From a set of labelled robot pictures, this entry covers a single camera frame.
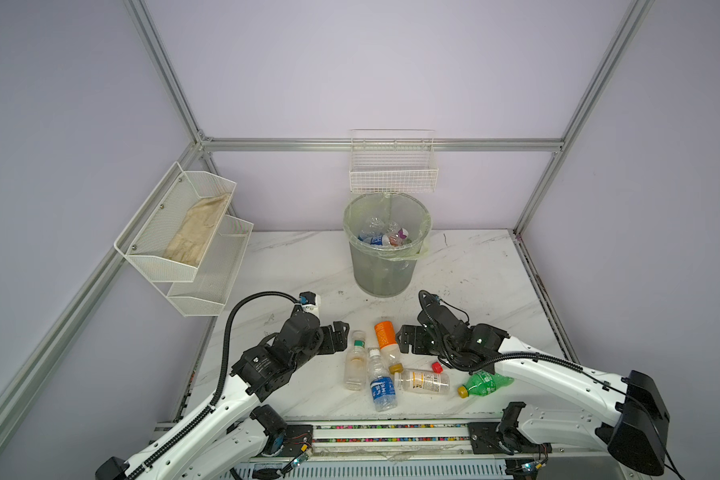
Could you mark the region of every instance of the aluminum frame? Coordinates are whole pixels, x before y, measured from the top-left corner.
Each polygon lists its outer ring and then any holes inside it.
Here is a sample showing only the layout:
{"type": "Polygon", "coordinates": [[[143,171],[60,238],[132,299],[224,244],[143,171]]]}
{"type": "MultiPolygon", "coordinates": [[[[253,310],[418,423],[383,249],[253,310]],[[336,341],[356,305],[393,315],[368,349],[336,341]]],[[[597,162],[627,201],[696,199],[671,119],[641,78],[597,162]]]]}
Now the aluminum frame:
{"type": "MultiPolygon", "coordinates": [[[[373,146],[373,140],[366,140],[373,146]]],[[[208,138],[208,151],[351,151],[350,138],[208,138]]],[[[562,150],[559,138],[436,138],[437,151],[550,151],[562,150]]]]}
{"type": "Polygon", "coordinates": [[[608,85],[608,81],[614,76],[616,66],[624,56],[627,46],[632,42],[632,39],[637,33],[637,29],[643,23],[643,19],[648,14],[651,5],[653,5],[653,0],[633,0],[626,10],[626,14],[624,14],[624,18],[622,18],[614,38],[610,41],[608,49],[595,71],[595,75],[586,88],[584,96],[579,101],[578,107],[576,107],[574,116],[570,122],[568,122],[565,134],[563,135],[563,147],[560,149],[560,152],[552,154],[547,168],[541,175],[539,183],[536,185],[536,188],[534,188],[534,192],[528,199],[525,208],[523,208],[523,212],[520,214],[518,223],[514,227],[516,234],[520,235],[528,228],[530,219],[536,213],[536,209],[552,185],[552,180],[557,176],[557,172],[559,172],[563,166],[568,152],[574,146],[582,129],[584,129],[586,120],[590,117],[597,101],[600,100],[600,96],[602,96],[605,87],[608,85]]]}
{"type": "MultiPolygon", "coordinates": [[[[188,168],[195,160],[202,159],[208,170],[216,174],[218,169],[211,156],[213,151],[350,151],[351,140],[348,138],[214,139],[206,137],[198,127],[144,0],[124,0],[124,3],[167,90],[171,103],[176,108],[184,128],[192,138],[190,145],[184,150],[179,159],[182,168],[188,168]]],[[[434,148],[440,151],[552,152],[550,162],[514,228],[515,245],[564,354],[575,362],[577,362],[576,354],[567,339],[557,313],[552,307],[538,272],[530,260],[530,255],[525,248],[521,235],[528,227],[531,217],[546,195],[551,182],[566,159],[567,153],[582,131],[605,86],[613,76],[614,69],[624,55],[626,47],[634,37],[652,4],[653,0],[632,1],[562,139],[443,138],[434,141],[434,148]]],[[[139,214],[134,217],[128,226],[129,229],[132,229],[133,235],[136,234],[140,225],[146,221],[149,212],[156,206],[156,202],[159,201],[165,189],[171,185],[175,177],[175,175],[166,176],[163,182],[153,190],[152,194],[144,202],[139,209],[139,214]]],[[[232,206],[230,206],[230,213],[236,216],[232,206]]],[[[107,292],[123,264],[125,264],[124,258],[114,248],[111,248],[96,270],[83,284],[67,309],[62,312],[51,331],[43,338],[29,360],[11,381],[9,387],[0,396],[0,453],[19,428],[51,375],[58,368],[66,351],[77,339],[79,332],[85,327],[88,316],[107,292]]]]}

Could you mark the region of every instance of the orange bottle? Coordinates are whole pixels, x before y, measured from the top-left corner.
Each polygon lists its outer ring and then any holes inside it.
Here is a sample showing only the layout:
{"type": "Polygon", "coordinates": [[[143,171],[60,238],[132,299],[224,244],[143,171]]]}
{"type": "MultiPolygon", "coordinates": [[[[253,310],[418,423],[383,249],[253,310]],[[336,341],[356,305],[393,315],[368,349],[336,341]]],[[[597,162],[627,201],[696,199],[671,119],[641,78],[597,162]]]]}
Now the orange bottle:
{"type": "Polygon", "coordinates": [[[394,339],[394,327],[392,322],[385,320],[379,322],[374,327],[376,331],[376,339],[378,340],[378,348],[382,352],[382,358],[389,368],[389,373],[394,375],[403,371],[401,363],[400,346],[394,339]]]}

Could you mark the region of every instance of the plastic bottle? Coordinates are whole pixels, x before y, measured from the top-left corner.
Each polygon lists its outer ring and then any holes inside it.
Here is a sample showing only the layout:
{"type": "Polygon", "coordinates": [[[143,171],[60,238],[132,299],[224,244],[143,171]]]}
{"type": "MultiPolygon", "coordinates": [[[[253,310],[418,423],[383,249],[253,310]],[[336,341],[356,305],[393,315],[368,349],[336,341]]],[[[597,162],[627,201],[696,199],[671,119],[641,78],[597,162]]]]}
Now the plastic bottle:
{"type": "Polygon", "coordinates": [[[382,351],[382,358],[389,368],[389,374],[394,375],[403,371],[401,363],[402,354],[400,346],[394,339],[394,327],[392,322],[386,320],[376,323],[374,327],[376,331],[376,340],[378,340],[378,348],[382,351]]]}
{"type": "Polygon", "coordinates": [[[370,216],[366,219],[365,225],[360,230],[358,239],[366,244],[381,245],[382,235],[384,235],[384,222],[375,216],[370,216]]]}
{"type": "Polygon", "coordinates": [[[514,382],[514,379],[508,376],[499,375],[498,373],[491,375],[483,370],[477,370],[465,384],[458,388],[458,395],[461,398],[467,398],[470,395],[486,396],[512,382],[514,382]]]}
{"type": "Polygon", "coordinates": [[[350,390],[360,390],[368,380],[368,354],[365,351],[365,332],[353,331],[349,338],[347,360],[344,365],[344,386],[350,390]]]}
{"type": "Polygon", "coordinates": [[[394,374],[394,388],[406,392],[446,395],[451,391],[451,384],[445,373],[403,370],[402,373],[394,374]]]}
{"type": "Polygon", "coordinates": [[[378,349],[368,351],[371,358],[368,360],[368,377],[371,379],[371,396],[376,412],[384,412],[398,406],[398,399],[394,396],[394,386],[389,372],[382,363],[382,354],[378,349]]]}

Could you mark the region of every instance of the green plastic bottle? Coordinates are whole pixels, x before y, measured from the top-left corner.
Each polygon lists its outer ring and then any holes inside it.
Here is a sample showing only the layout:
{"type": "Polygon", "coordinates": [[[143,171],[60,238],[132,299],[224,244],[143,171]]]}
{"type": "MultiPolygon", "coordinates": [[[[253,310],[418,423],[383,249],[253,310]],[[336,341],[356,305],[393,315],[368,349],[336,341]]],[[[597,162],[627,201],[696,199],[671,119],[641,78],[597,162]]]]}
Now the green plastic bottle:
{"type": "Polygon", "coordinates": [[[491,375],[483,370],[477,370],[465,384],[458,388],[458,395],[461,398],[467,398],[470,395],[486,396],[512,382],[514,382],[514,379],[508,376],[499,375],[498,373],[491,375]]]}

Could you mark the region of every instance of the wire basket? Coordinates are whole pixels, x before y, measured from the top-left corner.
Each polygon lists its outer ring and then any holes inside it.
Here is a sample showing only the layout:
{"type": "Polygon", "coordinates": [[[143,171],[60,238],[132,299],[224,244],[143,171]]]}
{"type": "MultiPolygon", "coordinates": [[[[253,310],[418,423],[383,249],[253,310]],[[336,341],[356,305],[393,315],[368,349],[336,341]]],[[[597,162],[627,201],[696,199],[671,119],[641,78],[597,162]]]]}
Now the wire basket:
{"type": "Polygon", "coordinates": [[[349,188],[353,193],[434,192],[438,166],[433,130],[353,130],[349,188]]]}
{"type": "Polygon", "coordinates": [[[166,294],[184,316],[218,316],[232,292],[253,224],[224,215],[193,282],[173,283],[166,294]]]}
{"type": "MultiPolygon", "coordinates": [[[[173,237],[181,228],[187,211],[201,198],[218,197],[230,194],[224,205],[226,211],[232,201],[235,182],[203,171],[184,171],[173,181],[160,206],[154,209],[136,238],[125,252],[115,248],[150,282],[192,282],[200,271],[208,255],[210,244],[200,255],[198,266],[182,264],[175,260],[163,258],[163,253],[173,237]]],[[[211,238],[221,225],[219,221],[213,228],[211,238]]]]}

